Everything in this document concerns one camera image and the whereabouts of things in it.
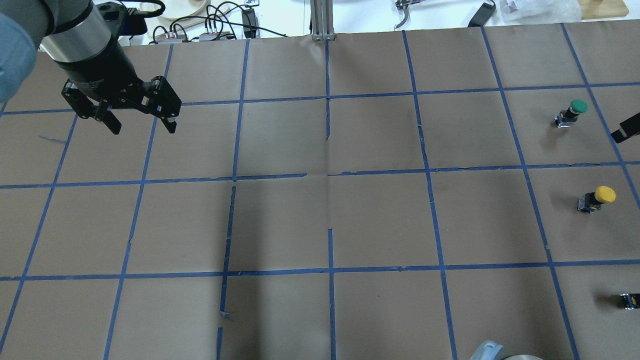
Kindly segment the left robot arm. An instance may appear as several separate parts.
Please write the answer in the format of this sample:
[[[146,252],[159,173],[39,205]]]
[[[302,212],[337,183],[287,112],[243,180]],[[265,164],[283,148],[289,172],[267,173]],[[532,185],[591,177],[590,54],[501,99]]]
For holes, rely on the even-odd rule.
[[[121,1],[3,0],[0,8],[1,102],[11,100],[32,73],[39,49],[67,75],[62,98],[76,115],[121,132],[113,110],[151,114],[167,132],[176,132],[182,100],[165,76],[145,82],[126,56],[119,38],[141,35],[146,19],[162,15],[166,5],[141,11]]]

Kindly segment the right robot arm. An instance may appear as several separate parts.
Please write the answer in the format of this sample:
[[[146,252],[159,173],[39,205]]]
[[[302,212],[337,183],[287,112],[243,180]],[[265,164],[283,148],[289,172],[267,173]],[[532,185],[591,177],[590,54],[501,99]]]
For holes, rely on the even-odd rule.
[[[530,172],[551,253],[547,266],[562,323],[535,310],[539,291],[527,291],[526,319],[534,349],[485,341],[474,360],[637,360],[639,358],[639,187],[622,167],[558,167]]]

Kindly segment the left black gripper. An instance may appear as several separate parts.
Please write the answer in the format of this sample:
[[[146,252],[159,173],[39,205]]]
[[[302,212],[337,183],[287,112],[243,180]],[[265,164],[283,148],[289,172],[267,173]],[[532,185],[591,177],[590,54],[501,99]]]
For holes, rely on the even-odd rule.
[[[109,107],[135,109],[153,114],[169,134],[176,132],[181,98],[165,76],[155,76],[151,82],[141,80],[121,44],[110,42],[87,59],[55,59],[54,63],[67,75],[61,95],[80,118],[101,122],[112,134],[119,135],[122,124]]]

